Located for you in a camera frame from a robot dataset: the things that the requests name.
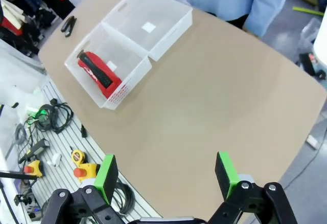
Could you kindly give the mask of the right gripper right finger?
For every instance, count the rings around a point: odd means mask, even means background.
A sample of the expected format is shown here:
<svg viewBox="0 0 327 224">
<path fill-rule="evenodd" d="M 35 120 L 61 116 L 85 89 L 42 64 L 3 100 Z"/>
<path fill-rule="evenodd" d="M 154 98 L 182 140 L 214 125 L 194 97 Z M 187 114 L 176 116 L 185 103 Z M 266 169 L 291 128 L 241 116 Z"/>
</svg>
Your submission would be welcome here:
<svg viewBox="0 0 327 224">
<path fill-rule="evenodd" d="M 278 182 L 263 187 L 241 180 L 227 152 L 218 152 L 215 174 L 224 202 L 209 223 L 238 223 L 252 213 L 259 223 L 297 223 L 287 196 Z"/>
</svg>

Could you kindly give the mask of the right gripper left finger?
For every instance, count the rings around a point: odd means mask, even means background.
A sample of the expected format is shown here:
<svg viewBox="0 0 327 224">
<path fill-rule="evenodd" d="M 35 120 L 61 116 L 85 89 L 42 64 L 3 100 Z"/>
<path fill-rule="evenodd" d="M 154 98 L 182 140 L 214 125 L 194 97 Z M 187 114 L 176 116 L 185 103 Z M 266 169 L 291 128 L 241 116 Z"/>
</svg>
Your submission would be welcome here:
<svg viewBox="0 0 327 224">
<path fill-rule="evenodd" d="M 96 223 L 124 223 L 111 206 L 118 175 L 115 156 L 106 155 L 94 183 L 74 193 L 67 189 L 53 192 L 41 223 L 80 223 L 87 217 Z"/>
</svg>

